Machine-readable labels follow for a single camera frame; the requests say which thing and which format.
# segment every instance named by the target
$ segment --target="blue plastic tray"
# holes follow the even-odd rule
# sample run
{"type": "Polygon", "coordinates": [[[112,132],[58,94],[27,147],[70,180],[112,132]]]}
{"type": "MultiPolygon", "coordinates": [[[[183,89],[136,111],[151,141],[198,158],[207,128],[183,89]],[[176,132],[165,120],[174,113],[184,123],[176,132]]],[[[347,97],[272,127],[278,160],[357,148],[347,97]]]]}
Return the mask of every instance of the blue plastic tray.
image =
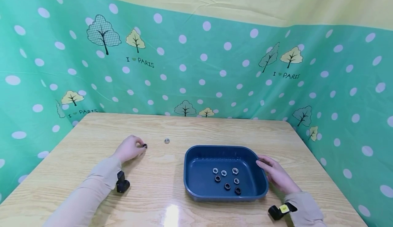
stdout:
{"type": "Polygon", "coordinates": [[[196,145],[187,150],[184,157],[184,186],[194,201],[255,201],[266,195],[269,189],[264,170],[256,165],[257,155],[240,146],[196,145]],[[232,168],[238,168],[233,175],[232,168]],[[213,168],[217,168],[220,183],[215,182],[213,168]],[[223,177],[221,171],[227,171],[223,177]],[[224,184],[231,189],[226,191],[224,184]],[[241,194],[235,194],[235,187],[241,194]]]}

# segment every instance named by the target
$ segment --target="hand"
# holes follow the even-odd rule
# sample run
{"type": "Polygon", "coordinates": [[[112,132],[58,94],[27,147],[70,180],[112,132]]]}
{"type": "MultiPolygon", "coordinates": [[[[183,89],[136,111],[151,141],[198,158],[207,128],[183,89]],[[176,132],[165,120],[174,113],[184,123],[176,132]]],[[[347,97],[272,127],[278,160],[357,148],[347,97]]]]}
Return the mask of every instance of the hand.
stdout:
{"type": "Polygon", "coordinates": [[[259,155],[258,158],[257,165],[265,170],[269,182],[282,193],[288,195],[302,191],[278,162],[266,155],[259,155]]]}
{"type": "Polygon", "coordinates": [[[145,147],[137,147],[136,143],[139,143],[140,145],[144,144],[142,139],[139,137],[135,137],[134,135],[128,136],[123,140],[119,147],[117,147],[112,156],[118,158],[121,163],[134,159],[146,150],[145,147]]]}

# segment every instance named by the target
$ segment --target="tree print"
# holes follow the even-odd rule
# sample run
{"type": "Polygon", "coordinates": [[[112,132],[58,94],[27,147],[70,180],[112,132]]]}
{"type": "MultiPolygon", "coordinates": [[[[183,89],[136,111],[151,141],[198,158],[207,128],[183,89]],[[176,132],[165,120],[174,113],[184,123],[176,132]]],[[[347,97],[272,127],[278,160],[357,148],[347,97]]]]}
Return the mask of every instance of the tree print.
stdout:
{"type": "Polygon", "coordinates": [[[105,52],[109,55],[107,46],[118,46],[121,44],[120,36],[116,33],[110,22],[107,22],[103,15],[97,15],[94,22],[89,25],[87,38],[92,43],[104,46],[105,52]]]}
{"type": "Polygon", "coordinates": [[[145,43],[141,39],[141,36],[137,33],[135,29],[131,31],[131,33],[125,38],[125,43],[130,46],[136,47],[137,53],[139,53],[139,49],[146,48],[145,43]]]}
{"type": "Polygon", "coordinates": [[[307,106],[305,108],[300,108],[294,111],[292,116],[295,117],[297,120],[299,120],[299,124],[297,126],[300,126],[300,124],[303,124],[303,126],[310,126],[311,109],[312,109],[311,106],[307,106]]]}
{"type": "Polygon", "coordinates": [[[269,51],[264,57],[262,57],[261,61],[259,62],[259,67],[263,67],[262,73],[265,72],[266,66],[271,65],[273,62],[276,62],[279,46],[280,42],[275,44],[271,51],[269,51]]]}
{"type": "Polygon", "coordinates": [[[79,95],[76,92],[67,91],[65,93],[65,96],[62,98],[61,103],[62,104],[74,103],[74,106],[76,106],[76,102],[80,102],[80,101],[82,101],[84,99],[85,98],[82,95],[79,95]]]}
{"type": "Polygon", "coordinates": [[[303,57],[301,55],[299,48],[295,46],[294,48],[292,48],[292,50],[282,55],[280,60],[282,62],[288,63],[287,69],[289,69],[290,64],[301,63],[303,61],[303,57]]]}
{"type": "Polygon", "coordinates": [[[204,110],[199,112],[199,115],[207,117],[207,116],[214,116],[215,114],[210,108],[205,108],[204,110]]]}
{"type": "Polygon", "coordinates": [[[184,100],[181,104],[176,106],[176,108],[174,108],[174,111],[175,113],[184,116],[194,115],[197,113],[196,109],[194,109],[192,104],[187,100],[184,100]]]}

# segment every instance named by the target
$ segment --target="wooden table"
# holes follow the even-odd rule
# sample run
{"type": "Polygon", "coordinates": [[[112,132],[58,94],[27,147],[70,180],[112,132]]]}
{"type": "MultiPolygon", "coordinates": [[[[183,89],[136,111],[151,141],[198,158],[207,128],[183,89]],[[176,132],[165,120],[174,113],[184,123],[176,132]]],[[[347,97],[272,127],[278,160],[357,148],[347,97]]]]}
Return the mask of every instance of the wooden table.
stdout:
{"type": "Polygon", "coordinates": [[[0,226],[41,226],[90,170],[135,134],[147,152],[125,163],[131,182],[100,205],[91,226],[289,226],[267,214],[280,199],[271,187],[252,203],[197,203],[183,184],[184,154],[192,145],[242,145],[281,163],[310,192],[331,226],[365,226],[292,127],[284,121],[91,113],[0,205],[0,226]]]}

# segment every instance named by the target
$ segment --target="green polka dot backdrop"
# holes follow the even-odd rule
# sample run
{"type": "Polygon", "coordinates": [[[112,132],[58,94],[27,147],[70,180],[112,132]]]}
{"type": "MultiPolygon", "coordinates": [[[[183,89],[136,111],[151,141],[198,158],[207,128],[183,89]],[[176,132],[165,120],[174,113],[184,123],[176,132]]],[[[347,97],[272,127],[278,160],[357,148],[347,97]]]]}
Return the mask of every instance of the green polka dot backdrop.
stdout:
{"type": "Polygon", "coordinates": [[[370,226],[393,217],[393,33],[118,0],[0,0],[0,202],[92,112],[289,122],[370,226]]]}

